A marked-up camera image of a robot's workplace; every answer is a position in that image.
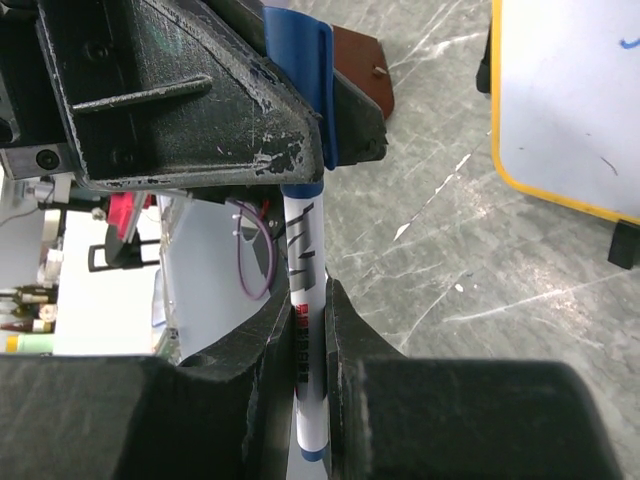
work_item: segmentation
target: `blue marking on whiteboard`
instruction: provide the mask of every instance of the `blue marking on whiteboard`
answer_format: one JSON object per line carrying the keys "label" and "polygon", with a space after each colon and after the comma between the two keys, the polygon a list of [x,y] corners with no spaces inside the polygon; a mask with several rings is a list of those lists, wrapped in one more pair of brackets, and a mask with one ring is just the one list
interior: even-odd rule
{"label": "blue marking on whiteboard", "polygon": [[631,50],[632,48],[640,47],[640,38],[635,42],[627,42],[624,39],[620,40],[620,46],[625,50]]}

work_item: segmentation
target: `yellow edge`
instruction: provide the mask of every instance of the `yellow edge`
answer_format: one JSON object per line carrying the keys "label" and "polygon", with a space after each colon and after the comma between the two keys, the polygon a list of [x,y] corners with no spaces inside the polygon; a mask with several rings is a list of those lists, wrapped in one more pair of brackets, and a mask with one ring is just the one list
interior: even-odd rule
{"label": "yellow edge", "polygon": [[589,205],[588,203],[556,195],[536,187],[531,187],[514,180],[502,166],[500,160],[500,43],[502,39],[502,0],[493,0],[493,24],[491,26],[491,154],[493,164],[502,179],[512,188],[539,197],[549,202],[564,205],[581,212],[589,213],[597,217],[617,222],[626,220],[631,223],[640,224],[640,217],[624,215],[613,210]]}

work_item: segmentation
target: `brown leather object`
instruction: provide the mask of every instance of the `brown leather object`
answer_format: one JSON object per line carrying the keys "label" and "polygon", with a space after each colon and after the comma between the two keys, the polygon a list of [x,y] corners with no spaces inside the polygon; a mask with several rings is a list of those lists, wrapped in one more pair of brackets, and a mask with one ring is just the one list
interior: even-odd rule
{"label": "brown leather object", "polygon": [[362,33],[333,27],[336,68],[378,104],[384,118],[393,112],[395,100],[391,76],[377,39]]}

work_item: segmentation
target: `yellow cap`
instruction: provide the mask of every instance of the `yellow cap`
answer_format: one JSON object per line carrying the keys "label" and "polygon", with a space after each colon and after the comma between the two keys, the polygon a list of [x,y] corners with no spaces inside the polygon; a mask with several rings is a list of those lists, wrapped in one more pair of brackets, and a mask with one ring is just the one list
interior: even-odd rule
{"label": "yellow cap", "polygon": [[7,337],[7,353],[15,353],[18,351],[18,335],[10,335]]}

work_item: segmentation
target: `concrete floor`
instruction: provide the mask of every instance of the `concrete floor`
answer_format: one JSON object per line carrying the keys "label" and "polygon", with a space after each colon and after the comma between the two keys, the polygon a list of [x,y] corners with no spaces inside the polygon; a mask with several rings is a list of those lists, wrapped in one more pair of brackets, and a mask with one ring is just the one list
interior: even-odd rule
{"label": "concrete floor", "polygon": [[410,356],[570,364],[640,478],[640,270],[607,263],[612,224],[526,197],[494,170],[474,78],[490,2],[293,4],[378,37],[395,85],[387,158],[326,178],[329,269],[358,311]]}

